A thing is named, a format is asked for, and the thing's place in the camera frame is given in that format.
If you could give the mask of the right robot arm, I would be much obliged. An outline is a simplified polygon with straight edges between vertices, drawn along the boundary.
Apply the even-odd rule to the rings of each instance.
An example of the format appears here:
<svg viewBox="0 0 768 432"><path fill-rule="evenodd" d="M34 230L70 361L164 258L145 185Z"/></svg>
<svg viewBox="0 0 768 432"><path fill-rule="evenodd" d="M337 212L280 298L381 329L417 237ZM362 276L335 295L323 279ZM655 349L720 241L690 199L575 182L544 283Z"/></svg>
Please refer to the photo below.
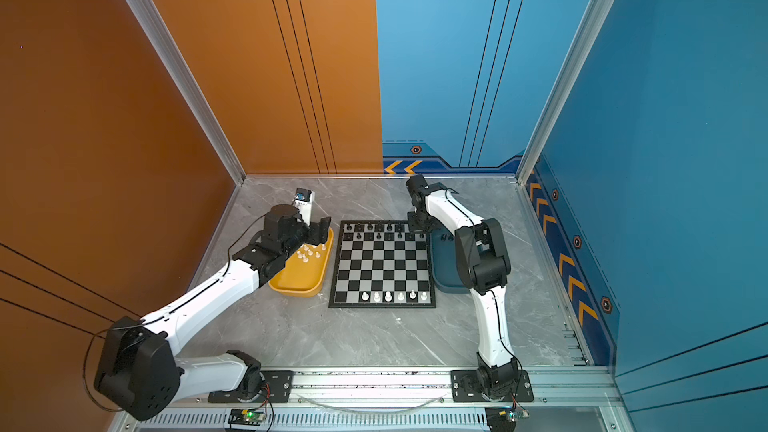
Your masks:
<svg viewBox="0 0 768 432"><path fill-rule="evenodd" d="M506 318L511 262L502 227L460 203L442 183L414 175L406 181L414 210L409 225L429 233L445 229L454 238L458 277L472 296L479 328L477 376L482 393L500 400L513 393L523 368L513 352Z"/></svg>

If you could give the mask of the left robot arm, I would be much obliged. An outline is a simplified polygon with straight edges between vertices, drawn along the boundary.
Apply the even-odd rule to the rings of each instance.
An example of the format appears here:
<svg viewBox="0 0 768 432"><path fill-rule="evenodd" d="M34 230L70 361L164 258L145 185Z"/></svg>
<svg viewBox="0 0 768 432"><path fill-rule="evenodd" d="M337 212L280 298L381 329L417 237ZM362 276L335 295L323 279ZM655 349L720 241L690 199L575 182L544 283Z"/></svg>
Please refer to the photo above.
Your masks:
<svg viewBox="0 0 768 432"><path fill-rule="evenodd" d="M89 394L100 393L137 420L169 404L209 393L230 393L240 402L263 397L259 360L240 350L182 358L198 332L240 299L265 286L304 245L324 245L331 220L311 221L310 204L272 207L243 248L228 250L226 265L170 304L139 320L123 317L105 330L105 342Z"/></svg>

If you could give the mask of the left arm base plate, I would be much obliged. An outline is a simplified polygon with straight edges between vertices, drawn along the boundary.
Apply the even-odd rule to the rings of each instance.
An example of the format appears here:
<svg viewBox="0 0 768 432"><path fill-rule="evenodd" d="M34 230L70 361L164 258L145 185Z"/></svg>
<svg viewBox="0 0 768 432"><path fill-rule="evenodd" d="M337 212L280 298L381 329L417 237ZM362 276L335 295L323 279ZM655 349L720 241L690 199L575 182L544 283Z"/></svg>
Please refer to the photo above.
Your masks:
<svg viewBox="0 0 768 432"><path fill-rule="evenodd" d="M231 391L211 392L209 403L287 403L293 386L291 370L261 370L249 372L241 384Z"/></svg>

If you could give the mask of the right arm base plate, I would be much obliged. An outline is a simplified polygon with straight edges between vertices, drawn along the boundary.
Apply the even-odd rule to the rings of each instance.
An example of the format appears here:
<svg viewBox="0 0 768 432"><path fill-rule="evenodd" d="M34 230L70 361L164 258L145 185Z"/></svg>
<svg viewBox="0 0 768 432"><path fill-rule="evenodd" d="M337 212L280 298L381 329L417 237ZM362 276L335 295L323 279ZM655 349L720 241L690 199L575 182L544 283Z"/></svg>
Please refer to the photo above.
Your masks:
<svg viewBox="0 0 768 432"><path fill-rule="evenodd" d="M521 369L498 382L482 376L479 369L458 369L450 372L451 392L455 402L518 402L535 400L528 373Z"/></svg>

